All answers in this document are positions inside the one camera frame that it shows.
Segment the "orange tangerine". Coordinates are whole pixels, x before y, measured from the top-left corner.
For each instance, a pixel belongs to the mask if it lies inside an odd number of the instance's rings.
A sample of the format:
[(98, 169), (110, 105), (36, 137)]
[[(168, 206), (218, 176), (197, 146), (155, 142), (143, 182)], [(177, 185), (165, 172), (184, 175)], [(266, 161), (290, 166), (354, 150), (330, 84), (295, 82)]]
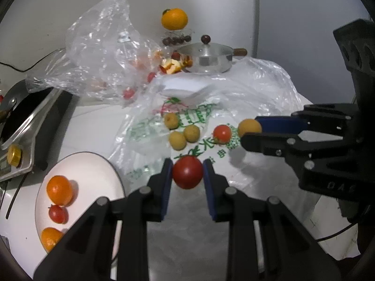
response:
[(53, 176), (46, 186), (50, 200), (58, 206), (67, 206), (73, 199), (73, 188), (70, 181), (61, 175)]
[(47, 227), (41, 232), (41, 243), (46, 252), (50, 252), (64, 236), (64, 233), (56, 228)]

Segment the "red cherry tomato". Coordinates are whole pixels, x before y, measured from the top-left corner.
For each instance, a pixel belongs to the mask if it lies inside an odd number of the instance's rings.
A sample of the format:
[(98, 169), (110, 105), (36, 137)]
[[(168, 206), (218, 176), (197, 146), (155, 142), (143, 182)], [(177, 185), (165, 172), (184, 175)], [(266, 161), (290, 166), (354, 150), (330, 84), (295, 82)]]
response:
[(172, 178), (178, 187), (193, 189), (203, 178), (203, 165), (195, 156), (185, 155), (174, 164)]
[(231, 128), (224, 124), (218, 125), (213, 130), (212, 136), (215, 143), (224, 145), (231, 140)]
[(52, 205), (49, 207), (48, 215), (50, 219), (57, 224), (65, 224), (68, 220), (68, 213), (64, 207)]

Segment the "yellow longan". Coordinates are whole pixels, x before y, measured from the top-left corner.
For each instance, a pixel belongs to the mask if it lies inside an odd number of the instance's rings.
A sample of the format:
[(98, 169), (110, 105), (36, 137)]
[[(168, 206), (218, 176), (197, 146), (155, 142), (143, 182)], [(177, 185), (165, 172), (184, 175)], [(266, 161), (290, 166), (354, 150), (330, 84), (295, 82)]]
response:
[(191, 124), (184, 128), (183, 134), (187, 142), (196, 143), (200, 139), (200, 128)]
[(176, 113), (167, 113), (163, 116), (164, 124), (169, 130), (179, 127), (179, 117)]
[(261, 133), (262, 126), (255, 119), (244, 119), (239, 123), (237, 132), (238, 136), (241, 138), (246, 133)]
[(169, 135), (169, 143), (170, 146), (176, 151), (184, 150), (187, 145), (185, 136), (178, 131), (171, 132)]

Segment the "white round plate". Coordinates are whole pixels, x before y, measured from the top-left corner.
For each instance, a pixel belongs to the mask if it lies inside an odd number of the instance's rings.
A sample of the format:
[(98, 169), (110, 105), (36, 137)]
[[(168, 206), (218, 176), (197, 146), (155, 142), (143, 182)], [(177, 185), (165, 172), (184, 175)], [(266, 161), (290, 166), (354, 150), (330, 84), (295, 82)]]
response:
[[(54, 176), (65, 176), (74, 191), (72, 201), (67, 206), (68, 220), (65, 224), (53, 222), (48, 214), (53, 202), (48, 197), (46, 187)], [(41, 238), (46, 228), (65, 233), (99, 197), (117, 200), (124, 196), (120, 177), (107, 159), (92, 152), (68, 155), (50, 169), (39, 188), (35, 205), (37, 234)]]

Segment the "black chopstick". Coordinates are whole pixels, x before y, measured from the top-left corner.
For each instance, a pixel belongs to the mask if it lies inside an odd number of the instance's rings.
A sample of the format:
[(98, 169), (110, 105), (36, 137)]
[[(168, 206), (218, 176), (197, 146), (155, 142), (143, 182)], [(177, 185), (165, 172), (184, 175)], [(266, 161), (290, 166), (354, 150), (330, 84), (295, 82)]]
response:
[(22, 180), (19, 182), (19, 185), (18, 185), (17, 189), (15, 190), (15, 193), (14, 193), (12, 199), (11, 199), (10, 205), (8, 206), (8, 209), (6, 211), (5, 219), (9, 219), (12, 207), (13, 207), (13, 205), (16, 201), (16, 198), (19, 194), (19, 191), (20, 191), (21, 187), (23, 186), (23, 184), (24, 184), (26, 178), (28, 177), (28, 175), (29, 175), (29, 173), (25, 173), (24, 176), (22, 177)]

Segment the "white printed plastic bag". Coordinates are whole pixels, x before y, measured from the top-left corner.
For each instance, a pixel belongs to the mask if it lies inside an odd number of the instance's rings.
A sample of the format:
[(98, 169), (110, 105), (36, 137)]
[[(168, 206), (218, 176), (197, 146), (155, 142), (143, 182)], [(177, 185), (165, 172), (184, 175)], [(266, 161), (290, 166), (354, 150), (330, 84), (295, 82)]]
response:
[[(279, 197), (329, 254), (337, 259), (354, 256), (357, 229), (342, 216), (336, 200), (300, 190), (283, 159), (251, 154), (240, 146), (237, 127), (242, 120), (289, 115), (307, 102), (284, 69), (264, 60), (245, 58), (219, 75), (159, 75), (125, 108), (109, 159), (118, 168), (126, 192), (144, 186), (160, 172), (166, 158), (177, 160), (189, 154), (209, 159), (230, 185), (247, 195)], [(165, 126), (167, 113), (179, 117), (177, 129)], [(169, 135), (183, 134), (191, 124), (200, 128), (200, 139), (187, 142), (184, 150), (174, 150)], [(221, 124), (231, 128), (231, 140), (224, 145), (212, 136)]]

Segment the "steel induction cooker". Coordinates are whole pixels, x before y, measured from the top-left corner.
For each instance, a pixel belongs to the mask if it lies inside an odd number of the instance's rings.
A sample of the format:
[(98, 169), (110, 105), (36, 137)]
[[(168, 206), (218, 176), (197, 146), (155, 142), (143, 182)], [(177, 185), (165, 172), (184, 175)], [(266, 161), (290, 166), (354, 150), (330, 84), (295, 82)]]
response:
[(72, 94), (52, 88), (24, 123), (6, 141), (1, 141), (1, 181), (38, 168), (44, 171), (55, 133), (70, 105)]

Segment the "small steel pot with lid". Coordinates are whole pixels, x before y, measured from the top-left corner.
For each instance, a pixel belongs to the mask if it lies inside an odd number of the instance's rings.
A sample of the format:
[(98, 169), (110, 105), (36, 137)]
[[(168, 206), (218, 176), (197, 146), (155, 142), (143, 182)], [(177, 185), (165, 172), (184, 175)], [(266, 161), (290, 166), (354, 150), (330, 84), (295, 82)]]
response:
[(213, 43), (209, 35), (202, 35), (199, 43), (180, 47), (177, 52), (185, 62), (186, 71), (199, 74), (227, 72), (232, 67), (234, 56), (247, 56), (245, 48)]

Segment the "yellow longan top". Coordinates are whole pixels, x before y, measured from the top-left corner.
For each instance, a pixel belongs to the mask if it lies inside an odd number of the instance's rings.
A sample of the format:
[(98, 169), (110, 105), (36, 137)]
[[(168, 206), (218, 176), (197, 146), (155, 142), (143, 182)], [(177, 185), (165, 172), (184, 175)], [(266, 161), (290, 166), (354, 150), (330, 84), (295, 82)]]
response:
[(163, 116), (164, 124), (169, 130), (179, 127), (179, 117), (176, 113), (167, 113)]

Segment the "orange peel pile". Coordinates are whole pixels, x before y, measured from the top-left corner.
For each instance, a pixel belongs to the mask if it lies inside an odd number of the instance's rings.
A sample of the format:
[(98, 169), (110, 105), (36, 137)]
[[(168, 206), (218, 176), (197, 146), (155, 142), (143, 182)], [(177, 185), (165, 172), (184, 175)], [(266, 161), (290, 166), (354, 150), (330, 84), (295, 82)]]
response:
[(172, 52), (169, 58), (164, 58), (159, 65), (159, 69), (163, 74), (176, 74), (193, 66), (193, 59), (178, 51)]

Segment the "dark grapes in tray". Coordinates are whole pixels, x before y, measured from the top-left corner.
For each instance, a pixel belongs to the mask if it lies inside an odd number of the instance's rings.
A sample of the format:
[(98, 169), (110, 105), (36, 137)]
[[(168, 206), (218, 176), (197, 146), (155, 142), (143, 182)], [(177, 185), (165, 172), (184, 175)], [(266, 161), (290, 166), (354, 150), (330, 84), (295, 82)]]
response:
[(184, 43), (189, 43), (191, 41), (190, 35), (182, 35), (179, 37), (165, 37), (162, 39), (162, 44), (164, 46), (178, 46)]

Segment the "yellow orange on stand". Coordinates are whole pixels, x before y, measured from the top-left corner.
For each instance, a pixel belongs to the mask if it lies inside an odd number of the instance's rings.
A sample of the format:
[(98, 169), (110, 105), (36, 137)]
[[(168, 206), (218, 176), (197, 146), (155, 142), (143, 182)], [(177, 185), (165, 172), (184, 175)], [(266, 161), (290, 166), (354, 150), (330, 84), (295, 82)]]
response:
[(162, 13), (161, 24), (167, 30), (182, 30), (188, 24), (188, 15), (180, 8), (166, 9)]

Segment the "clear plastic bag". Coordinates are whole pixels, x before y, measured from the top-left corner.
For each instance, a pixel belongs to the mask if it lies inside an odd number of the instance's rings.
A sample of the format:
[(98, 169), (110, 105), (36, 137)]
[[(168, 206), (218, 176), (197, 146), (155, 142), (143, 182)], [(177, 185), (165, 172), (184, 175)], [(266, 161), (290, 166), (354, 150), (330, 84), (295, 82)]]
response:
[(68, 28), (65, 47), (27, 73), (29, 92), (67, 91), (88, 101), (127, 106), (157, 72), (161, 46), (130, 21), (127, 0), (102, 0)]

